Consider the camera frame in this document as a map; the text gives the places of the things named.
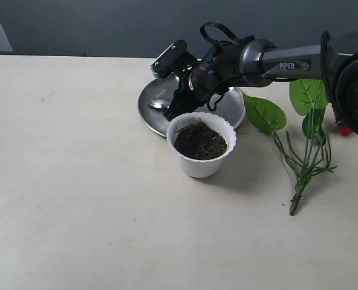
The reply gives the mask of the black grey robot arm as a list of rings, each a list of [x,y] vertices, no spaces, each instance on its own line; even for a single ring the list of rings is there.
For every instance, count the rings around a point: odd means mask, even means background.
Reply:
[[[181,62],[180,79],[165,119],[204,106],[229,87],[263,88],[273,82],[320,80],[340,121],[358,134],[358,31],[331,36],[325,31],[313,43],[277,47],[269,40],[248,36],[231,41],[205,38],[211,44],[204,57]]]

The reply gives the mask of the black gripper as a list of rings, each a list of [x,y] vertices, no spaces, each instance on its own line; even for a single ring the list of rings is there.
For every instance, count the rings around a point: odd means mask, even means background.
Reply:
[[[163,114],[167,121],[194,112],[202,107],[213,95],[224,95],[227,86],[213,73],[208,73],[199,67],[185,70],[179,76],[179,88],[174,92],[174,97]]]

